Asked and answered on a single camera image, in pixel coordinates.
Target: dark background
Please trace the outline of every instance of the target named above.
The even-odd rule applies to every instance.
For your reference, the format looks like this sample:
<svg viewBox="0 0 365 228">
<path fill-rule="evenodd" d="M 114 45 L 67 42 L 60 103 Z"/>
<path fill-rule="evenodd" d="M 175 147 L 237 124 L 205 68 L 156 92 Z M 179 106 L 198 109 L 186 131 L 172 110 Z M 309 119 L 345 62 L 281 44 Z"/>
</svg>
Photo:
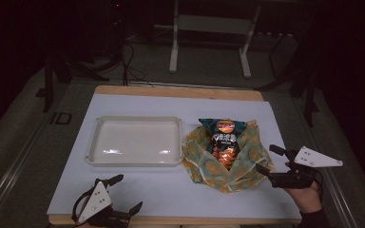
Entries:
<svg viewBox="0 0 365 228">
<path fill-rule="evenodd" d="M 171 25 L 173 1 L 127 2 L 130 23 L 149 38 L 151 24 Z M 319 54 L 312 57 L 322 66 L 317 87 L 323 90 L 365 172 L 365 1 L 331 3 L 335 7 L 319 15 L 305 50 Z M 76 6 L 70 0 L 0 1 L 0 118 L 27 80 L 44 66 L 44 42 L 51 41 L 81 60 L 103 49 L 101 36 L 105 35 L 87 34 Z M 103 15 L 103 9 L 93 9 L 90 17 Z M 100 20 L 90 23 L 100 25 Z M 267 29 L 265 25 L 264 21 L 264 28 L 260 24 L 257 29 Z"/>
</svg>

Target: white table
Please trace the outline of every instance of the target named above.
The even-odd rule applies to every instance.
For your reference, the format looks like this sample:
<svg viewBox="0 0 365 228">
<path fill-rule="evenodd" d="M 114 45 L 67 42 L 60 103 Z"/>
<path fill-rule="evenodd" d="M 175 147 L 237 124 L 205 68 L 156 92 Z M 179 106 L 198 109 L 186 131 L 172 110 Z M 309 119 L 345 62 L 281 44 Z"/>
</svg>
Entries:
<svg viewBox="0 0 365 228">
<path fill-rule="evenodd" d="M 262 224 L 298 223 L 300 215 L 292 199 L 268 180 L 257 187 L 224 194 L 194 183 L 182 164 L 175 167 L 94 167 L 87 163 L 90 142 L 101 116 L 177 116 L 182 135 L 199 126 L 198 118 L 257 120 L 263 146 L 283 146 L 269 103 L 260 93 L 244 90 L 122 87 L 96 88 L 67 165 L 48 209 L 52 224 L 72 224 L 74 202 L 95 179 L 124 174 L 124 179 L 108 187 L 113 208 L 128 211 L 143 201 L 131 224 Z M 277 172 L 287 171 L 285 157 L 270 153 Z"/>
</svg>

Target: gray floor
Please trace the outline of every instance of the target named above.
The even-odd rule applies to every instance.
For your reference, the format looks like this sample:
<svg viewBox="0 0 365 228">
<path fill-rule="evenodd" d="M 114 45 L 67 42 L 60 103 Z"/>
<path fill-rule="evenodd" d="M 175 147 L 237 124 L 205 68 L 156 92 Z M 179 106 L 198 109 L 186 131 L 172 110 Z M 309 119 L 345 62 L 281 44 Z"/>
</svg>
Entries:
<svg viewBox="0 0 365 228">
<path fill-rule="evenodd" d="M 251 79 L 242 77 L 237 44 L 229 45 L 200 43 L 182 40 L 178 71 L 168 72 L 171 44 L 164 33 L 153 44 L 140 43 L 139 36 L 133 37 L 134 47 L 129 79 L 131 85 L 153 86 L 217 86 L 251 89 L 275 80 L 269 63 L 269 51 L 276 39 L 258 35 L 251 44 L 248 58 L 253 72 Z M 286 39 L 274 60 L 277 71 L 284 67 L 296 44 Z M 125 58 L 132 50 L 125 48 Z M 33 76 L 8 112 L 0 121 L 0 182 L 11 180 L 8 189 L 0 189 L 0 227 L 46 227 L 46 211 L 56 184 L 61 177 L 79 126 L 83 121 L 91 94 L 96 85 L 84 75 L 73 71 L 70 85 L 55 84 L 55 103 L 50 112 L 43 113 L 44 99 L 35 97 L 44 86 L 44 70 Z M 122 84 L 123 68 L 112 68 L 102 75 L 110 78 L 110 85 Z M 337 191 L 327 189 L 324 206 L 332 225 L 339 227 L 365 227 L 365 177 L 355 159 L 336 119 L 324 101 L 321 91 L 316 93 L 319 112 L 314 113 L 314 128 L 300 126 L 302 99 L 291 99 L 288 95 L 290 83 L 281 85 L 265 94 L 267 101 L 274 102 L 275 112 L 284 112 L 288 105 L 300 110 L 282 116 L 281 132 L 287 147 L 305 144 L 302 137 L 311 139 L 329 155 L 341 158 L 346 165 L 336 169 L 325 169 L 324 174 L 337 184 Z M 53 112 L 72 112 L 69 125 L 49 124 Z M 290 224 L 262 225 L 263 227 L 292 227 Z"/>
</svg>

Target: white tabletop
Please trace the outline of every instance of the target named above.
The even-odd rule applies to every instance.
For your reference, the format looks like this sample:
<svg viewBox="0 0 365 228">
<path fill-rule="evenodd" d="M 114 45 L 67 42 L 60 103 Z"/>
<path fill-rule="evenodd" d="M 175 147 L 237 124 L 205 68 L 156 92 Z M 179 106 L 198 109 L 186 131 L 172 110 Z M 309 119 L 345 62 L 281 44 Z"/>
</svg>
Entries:
<svg viewBox="0 0 365 228">
<path fill-rule="evenodd" d="M 94 94 L 67 165 L 48 209 L 50 221 L 70 218 L 74 202 L 98 179 L 123 174 L 124 179 L 107 188 L 113 208 L 127 212 L 139 201 L 144 205 L 131 223 L 209 223 L 224 220 L 244 224 L 298 220 L 293 200 L 268 180 L 241 192 L 225 194 L 194 183 L 182 164 L 175 167 L 94 167 L 87 163 L 96 119 L 102 116 L 176 116 L 182 120 L 182 137 L 201 125 L 198 118 L 256 120 L 260 139 L 283 147 L 279 128 L 267 102 Z M 286 172 L 285 157 L 270 153 L 276 172 Z"/>
</svg>

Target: floor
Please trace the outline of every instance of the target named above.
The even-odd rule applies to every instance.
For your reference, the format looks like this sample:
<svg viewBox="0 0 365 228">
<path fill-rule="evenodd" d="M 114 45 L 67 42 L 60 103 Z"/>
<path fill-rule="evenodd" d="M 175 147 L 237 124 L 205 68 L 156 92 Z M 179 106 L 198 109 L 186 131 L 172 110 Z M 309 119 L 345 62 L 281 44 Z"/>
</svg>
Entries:
<svg viewBox="0 0 365 228">
<path fill-rule="evenodd" d="M 124 51 L 126 59 L 132 57 L 133 53 L 128 69 L 129 83 L 137 86 L 214 86 L 251 89 L 264 86 L 276 79 L 269 61 L 270 50 L 277 41 L 276 38 L 265 35 L 257 35 L 254 38 L 248 53 L 254 76 L 251 79 L 244 79 L 236 41 L 231 44 L 227 42 L 227 45 L 221 45 L 219 41 L 199 43 L 192 40 L 194 35 L 200 34 L 187 33 L 186 38 L 182 39 L 178 71 L 174 74 L 168 72 L 171 51 L 168 28 L 159 28 L 155 42 L 151 44 L 139 34 L 129 37 L 127 40 L 130 47 L 125 47 Z M 274 67 L 277 72 L 284 68 L 294 48 L 296 42 L 288 37 L 274 53 Z M 102 58 L 97 59 L 98 63 L 102 61 L 104 61 Z M 29 79 L 0 121 L 0 183 L 5 181 L 8 186 L 7 189 L 0 189 L 0 228 L 29 227 L 31 224 L 32 227 L 48 225 L 46 211 L 50 198 L 71 150 L 72 139 L 77 136 L 77 123 L 83 120 L 83 110 L 89 101 L 89 97 L 78 97 L 80 94 L 75 91 L 92 89 L 95 85 L 102 84 L 77 70 L 71 72 L 73 80 L 70 85 L 55 82 L 55 98 L 50 112 L 42 112 L 44 99 L 35 96 L 39 88 L 44 87 L 42 69 Z M 107 84 L 121 85 L 124 68 L 116 66 L 100 74 L 110 79 Z M 274 91 L 287 97 L 291 84 L 292 82 L 280 85 L 274 88 Z M 73 108 L 80 110 L 80 113 L 75 113 L 73 117 L 75 125 L 66 127 L 49 124 L 52 114 L 57 111 L 66 112 L 69 108 L 66 105 L 69 103 L 73 103 Z M 301 99 L 295 100 L 294 103 L 302 106 Z M 336 171 L 335 177 L 342 187 L 343 195 L 339 197 L 347 199 L 347 206 L 351 208 L 353 214 L 347 217 L 351 220 L 331 218 L 332 223 L 336 228 L 365 227 L 365 177 L 320 90 L 316 93 L 316 104 L 319 112 L 314 114 L 314 121 L 319 124 L 310 130 L 310 134 L 314 135 L 324 149 L 337 151 L 341 158 L 349 163 L 343 170 Z M 323 129 L 324 126 L 330 126 L 330 131 Z M 52 134 L 65 134 L 68 138 L 52 142 L 50 138 Z M 51 157 L 35 150 L 44 147 L 59 148 L 61 151 L 52 151 L 52 155 L 58 157 Z M 355 177 L 354 183 L 359 185 L 347 181 L 351 180 L 352 176 Z M 333 202 L 326 203 L 329 212 L 341 210 Z M 243 227 L 286 228 L 292 225 Z"/>
</svg>

